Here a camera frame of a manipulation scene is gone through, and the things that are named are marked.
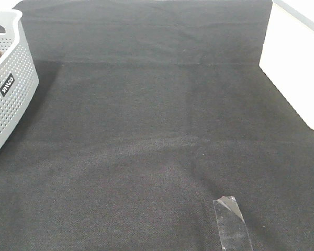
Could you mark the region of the grey perforated laundry basket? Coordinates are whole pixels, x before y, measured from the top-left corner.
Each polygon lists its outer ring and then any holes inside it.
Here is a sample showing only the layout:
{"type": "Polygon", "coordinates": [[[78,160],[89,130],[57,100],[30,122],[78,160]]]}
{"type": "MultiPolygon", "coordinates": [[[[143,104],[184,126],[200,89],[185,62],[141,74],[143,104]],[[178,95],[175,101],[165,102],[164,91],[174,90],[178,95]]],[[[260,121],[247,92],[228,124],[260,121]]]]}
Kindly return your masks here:
{"type": "Polygon", "coordinates": [[[0,149],[25,113],[39,84],[19,10],[0,10],[0,149]]]}

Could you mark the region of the white plastic storage bin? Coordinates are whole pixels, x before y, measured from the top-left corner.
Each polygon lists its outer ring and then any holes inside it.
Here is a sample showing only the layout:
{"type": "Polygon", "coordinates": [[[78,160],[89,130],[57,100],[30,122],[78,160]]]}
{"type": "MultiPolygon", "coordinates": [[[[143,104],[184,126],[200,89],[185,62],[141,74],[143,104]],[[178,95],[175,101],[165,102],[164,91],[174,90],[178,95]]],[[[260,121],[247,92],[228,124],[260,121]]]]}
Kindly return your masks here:
{"type": "Polygon", "coordinates": [[[314,1],[273,1],[259,66],[314,130],[314,1]]]}

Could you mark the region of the black table cloth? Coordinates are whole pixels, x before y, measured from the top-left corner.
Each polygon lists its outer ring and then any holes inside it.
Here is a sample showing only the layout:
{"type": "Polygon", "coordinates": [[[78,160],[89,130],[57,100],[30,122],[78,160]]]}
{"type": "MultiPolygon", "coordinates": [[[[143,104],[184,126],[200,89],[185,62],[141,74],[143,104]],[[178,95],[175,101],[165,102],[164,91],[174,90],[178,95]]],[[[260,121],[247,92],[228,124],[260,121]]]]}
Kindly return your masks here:
{"type": "Polygon", "coordinates": [[[259,68],[271,1],[23,1],[39,77],[0,150],[0,250],[314,250],[314,131],[259,68]]]}

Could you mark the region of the clear tape strip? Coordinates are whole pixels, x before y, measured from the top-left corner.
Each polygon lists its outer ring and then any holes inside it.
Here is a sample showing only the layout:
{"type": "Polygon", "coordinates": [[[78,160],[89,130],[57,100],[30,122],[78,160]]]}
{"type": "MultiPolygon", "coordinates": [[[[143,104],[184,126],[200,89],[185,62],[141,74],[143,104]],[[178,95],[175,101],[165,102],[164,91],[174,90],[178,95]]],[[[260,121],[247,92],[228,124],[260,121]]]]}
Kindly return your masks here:
{"type": "Polygon", "coordinates": [[[213,204],[222,250],[253,251],[248,228],[235,197],[222,196],[213,204]]]}

